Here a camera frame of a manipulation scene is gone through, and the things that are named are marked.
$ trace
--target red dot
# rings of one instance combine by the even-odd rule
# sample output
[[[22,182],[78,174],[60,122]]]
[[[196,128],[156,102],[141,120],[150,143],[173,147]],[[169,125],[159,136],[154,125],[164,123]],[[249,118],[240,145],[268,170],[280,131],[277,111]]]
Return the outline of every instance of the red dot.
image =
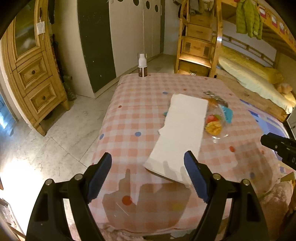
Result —
[[[235,152],[235,148],[234,148],[233,146],[230,146],[230,147],[229,147],[229,150],[230,150],[231,152]]]
[[[122,198],[122,203],[125,205],[125,206],[129,206],[133,203],[133,201],[131,200],[131,197],[130,196],[124,196]]]

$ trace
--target white paper towel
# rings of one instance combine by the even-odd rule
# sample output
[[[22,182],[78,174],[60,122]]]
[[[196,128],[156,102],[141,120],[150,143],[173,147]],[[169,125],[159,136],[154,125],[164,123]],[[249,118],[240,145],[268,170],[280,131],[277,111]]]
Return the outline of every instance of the white paper towel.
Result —
[[[191,185],[184,166],[184,154],[190,150],[198,158],[208,101],[173,94],[164,127],[144,167],[169,179]]]

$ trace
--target white wardrobe door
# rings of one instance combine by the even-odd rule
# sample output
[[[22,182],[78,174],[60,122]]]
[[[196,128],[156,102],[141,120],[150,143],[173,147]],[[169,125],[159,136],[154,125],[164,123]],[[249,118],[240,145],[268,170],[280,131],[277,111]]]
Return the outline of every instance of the white wardrobe door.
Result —
[[[143,2],[110,0],[110,28],[116,76],[133,68],[143,43]]]
[[[160,53],[160,0],[152,0],[152,56]]]
[[[144,46],[147,58],[152,57],[152,31],[153,31],[153,2],[155,0],[144,0]]]

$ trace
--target cabinet glass door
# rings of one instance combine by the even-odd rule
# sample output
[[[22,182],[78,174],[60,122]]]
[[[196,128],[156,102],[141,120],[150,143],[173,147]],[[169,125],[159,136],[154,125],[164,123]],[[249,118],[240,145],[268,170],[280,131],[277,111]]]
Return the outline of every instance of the cabinet glass door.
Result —
[[[36,47],[34,28],[35,1],[31,0],[15,18],[15,48],[17,57]]]

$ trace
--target checkered tablecloth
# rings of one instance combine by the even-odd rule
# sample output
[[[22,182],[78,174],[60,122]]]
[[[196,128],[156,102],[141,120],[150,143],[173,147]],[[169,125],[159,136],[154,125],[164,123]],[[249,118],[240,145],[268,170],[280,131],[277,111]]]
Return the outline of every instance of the checkered tablecloth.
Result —
[[[100,228],[111,226],[145,235],[197,227],[206,204],[194,188],[156,176],[143,163],[159,137],[172,94],[203,97],[208,90],[227,101],[234,115],[232,124],[225,129],[228,136],[218,143],[204,133],[198,161],[227,180],[251,180],[258,195],[277,181],[277,160],[271,150],[260,144],[262,131],[220,80],[165,73],[146,78],[125,75],[104,118],[93,157],[97,163],[105,152],[112,155],[106,181],[89,205]]]

